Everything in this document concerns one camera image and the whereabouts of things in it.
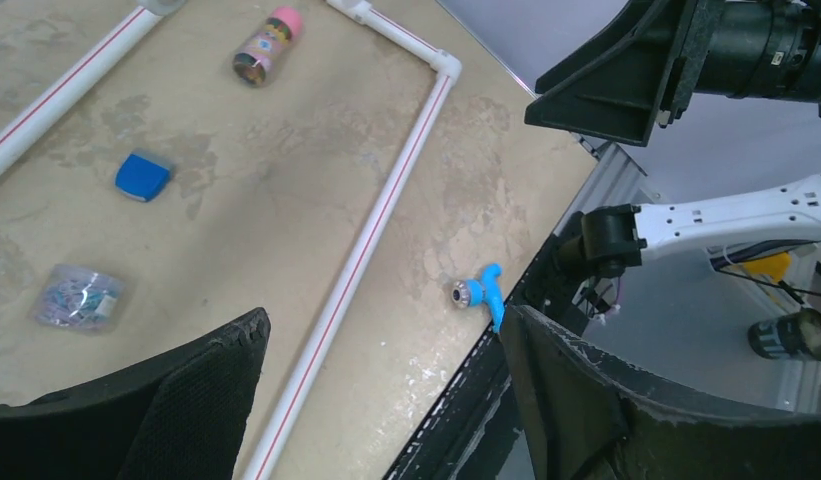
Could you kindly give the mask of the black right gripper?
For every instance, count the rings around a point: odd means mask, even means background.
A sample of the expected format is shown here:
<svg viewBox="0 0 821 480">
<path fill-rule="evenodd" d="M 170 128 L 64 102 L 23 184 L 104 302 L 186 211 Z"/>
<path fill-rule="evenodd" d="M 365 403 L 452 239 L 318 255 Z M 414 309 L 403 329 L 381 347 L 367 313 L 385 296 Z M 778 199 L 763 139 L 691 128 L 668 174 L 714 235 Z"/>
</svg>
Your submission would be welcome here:
<svg viewBox="0 0 821 480">
<path fill-rule="evenodd" d="M 728 1 L 710 43 L 708 2 L 629 1 L 536 80 L 524 120 L 646 146 L 694 90 L 821 103 L 821 1 Z"/>
</svg>

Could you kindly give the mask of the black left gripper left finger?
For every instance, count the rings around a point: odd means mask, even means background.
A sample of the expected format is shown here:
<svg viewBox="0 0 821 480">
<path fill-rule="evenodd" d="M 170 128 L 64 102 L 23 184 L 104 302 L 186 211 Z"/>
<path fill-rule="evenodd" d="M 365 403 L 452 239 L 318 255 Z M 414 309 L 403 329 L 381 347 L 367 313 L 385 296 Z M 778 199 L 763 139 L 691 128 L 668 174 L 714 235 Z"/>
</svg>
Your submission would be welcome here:
<svg viewBox="0 0 821 480">
<path fill-rule="evenodd" d="M 0 479 L 230 479 L 270 337 L 255 308 L 106 376 L 0 405 Z"/>
</svg>

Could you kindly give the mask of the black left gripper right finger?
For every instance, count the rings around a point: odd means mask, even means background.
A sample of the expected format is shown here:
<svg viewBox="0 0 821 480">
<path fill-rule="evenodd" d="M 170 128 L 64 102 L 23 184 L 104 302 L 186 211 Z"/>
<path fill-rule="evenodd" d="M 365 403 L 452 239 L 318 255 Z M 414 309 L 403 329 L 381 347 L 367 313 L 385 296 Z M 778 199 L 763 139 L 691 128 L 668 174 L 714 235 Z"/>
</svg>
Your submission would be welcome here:
<svg viewBox="0 0 821 480">
<path fill-rule="evenodd" d="M 667 380 L 527 305 L 499 338 L 538 479 L 821 479 L 821 414 Z"/>
</svg>

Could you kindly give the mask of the blue water faucet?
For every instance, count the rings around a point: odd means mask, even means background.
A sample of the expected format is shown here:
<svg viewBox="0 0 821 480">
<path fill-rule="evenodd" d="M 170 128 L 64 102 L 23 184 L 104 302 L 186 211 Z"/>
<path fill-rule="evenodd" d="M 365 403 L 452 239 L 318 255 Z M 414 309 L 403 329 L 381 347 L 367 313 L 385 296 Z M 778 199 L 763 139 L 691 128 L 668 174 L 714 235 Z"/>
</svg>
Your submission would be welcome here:
<svg viewBox="0 0 821 480">
<path fill-rule="evenodd" d="M 501 274 L 501 266 L 492 263 L 481 270 L 478 278 L 456 280 L 451 289 L 451 299 L 457 308 L 487 306 L 494 334 L 500 333 L 505 313 L 504 296 L 498 284 Z"/>
</svg>

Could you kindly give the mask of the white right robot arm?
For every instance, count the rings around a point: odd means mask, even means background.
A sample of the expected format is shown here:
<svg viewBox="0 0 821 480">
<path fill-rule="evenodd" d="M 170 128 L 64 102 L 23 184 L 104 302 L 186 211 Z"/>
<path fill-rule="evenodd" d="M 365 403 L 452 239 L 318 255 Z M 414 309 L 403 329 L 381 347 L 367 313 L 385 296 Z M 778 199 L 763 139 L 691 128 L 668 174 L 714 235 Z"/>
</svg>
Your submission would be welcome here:
<svg viewBox="0 0 821 480">
<path fill-rule="evenodd" d="M 696 93 L 811 103 L 821 117 L 821 1 L 630 1 L 534 91 L 527 124 L 641 147 Z M 581 282 L 688 250 L 768 241 L 821 241 L 821 173 L 688 203 L 600 207 L 552 259 Z"/>
</svg>

